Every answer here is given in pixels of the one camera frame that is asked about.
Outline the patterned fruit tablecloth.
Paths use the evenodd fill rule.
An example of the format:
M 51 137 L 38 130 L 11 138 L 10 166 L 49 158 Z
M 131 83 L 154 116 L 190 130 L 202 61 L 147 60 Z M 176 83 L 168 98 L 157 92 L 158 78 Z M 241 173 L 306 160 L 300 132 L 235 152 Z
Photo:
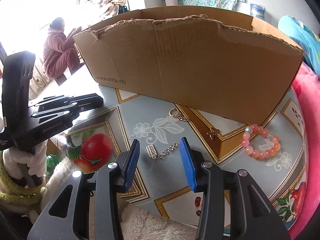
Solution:
M 191 107 L 108 88 L 68 82 L 67 96 L 98 94 L 104 105 L 83 111 L 55 145 L 84 172 L 112 162 L 134 142 L 140 156 L 129 203 L 197 226 L 208 179 L 247 172 L 286 228 L 302 211 L 308 178 L 305 122 L 290 89 L 261 124 L 243 124 Z

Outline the small silver spring clip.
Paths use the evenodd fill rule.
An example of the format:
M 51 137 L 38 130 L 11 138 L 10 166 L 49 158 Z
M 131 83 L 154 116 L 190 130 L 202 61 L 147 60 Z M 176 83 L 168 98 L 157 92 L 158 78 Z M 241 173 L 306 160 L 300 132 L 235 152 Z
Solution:
M 172 154 L 177 148 L 179 148 L 179 143 L 174 143 L 170 145 L 169 147 L 165 148 L 161 152 L 158 152 L 154 145 L 148 145 L 146 146 L 146 151 L 150 159 L 153 160 L 153 163 L 150 167 L 150 171 L 152 170 L 154 163 L 156 160 L 164 159 L 167 155 Z

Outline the pile of clothes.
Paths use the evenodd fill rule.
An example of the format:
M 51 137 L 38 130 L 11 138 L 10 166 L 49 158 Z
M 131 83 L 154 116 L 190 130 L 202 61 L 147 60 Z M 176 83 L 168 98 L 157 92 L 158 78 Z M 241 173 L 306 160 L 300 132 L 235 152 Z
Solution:
M 99 14 L 102 20 L 106 20 L 129 11 L 127 0 L 101 0 L 99 2 L 99 8 Z

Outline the person in maroon pyjamas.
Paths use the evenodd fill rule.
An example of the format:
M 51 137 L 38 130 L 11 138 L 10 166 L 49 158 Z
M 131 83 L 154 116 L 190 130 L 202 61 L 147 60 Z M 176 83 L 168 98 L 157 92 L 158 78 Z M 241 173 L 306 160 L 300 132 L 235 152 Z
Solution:
M 74 36 L 80 33 L 82 28 L 73 29 L 68 36 L 65 35 L 64 31 L 65 22 L 63 18 L 56 18 L 49 26 L 48 35 L 44 43 L 44 70 L 46 75 L 54 80 L 63 76 L 67 68 L 71 74 L 74 74 L 82 66 L 74 47 Z

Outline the pink floral blanket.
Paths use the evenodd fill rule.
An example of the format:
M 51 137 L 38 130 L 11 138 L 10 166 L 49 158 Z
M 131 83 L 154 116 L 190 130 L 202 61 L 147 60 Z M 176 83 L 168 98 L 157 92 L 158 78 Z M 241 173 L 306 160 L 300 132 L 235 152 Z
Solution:
M 308 139 L 308 181 L 300 215 L 289 230 L 292 239 L 319 239 L 319 79 L 302 64 L 294 81 Z

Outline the blue water jug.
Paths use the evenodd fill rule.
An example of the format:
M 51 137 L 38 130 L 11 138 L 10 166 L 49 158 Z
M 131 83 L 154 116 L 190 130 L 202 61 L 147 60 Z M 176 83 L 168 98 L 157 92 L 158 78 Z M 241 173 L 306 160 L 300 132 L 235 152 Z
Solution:
M 258 5 L 258 4 L 250 4 L 250 15 L 253 17 L 260 18 L 262 20 L 265 19 L 265 12 L 266 9 L 263 5 Z

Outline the blue patterned quilt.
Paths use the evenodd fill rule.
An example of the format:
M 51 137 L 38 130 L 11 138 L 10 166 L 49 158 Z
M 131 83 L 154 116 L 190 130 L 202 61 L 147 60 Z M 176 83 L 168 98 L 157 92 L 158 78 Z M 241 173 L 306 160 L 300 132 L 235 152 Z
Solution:
M 319 77 L 319 37 L 302 21 L 289 15 L 280 18 L 278 29 L 303 49 L 304 61 Z

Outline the brown cardboard box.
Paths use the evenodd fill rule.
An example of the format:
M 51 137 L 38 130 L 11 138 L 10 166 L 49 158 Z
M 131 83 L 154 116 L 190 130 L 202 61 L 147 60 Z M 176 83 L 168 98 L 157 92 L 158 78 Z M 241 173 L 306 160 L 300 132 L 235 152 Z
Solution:
M 129 11 L 74 40 L 101 85 L 244 124 L 270 116 L 304 55 L 259 18 L 197 6 Z

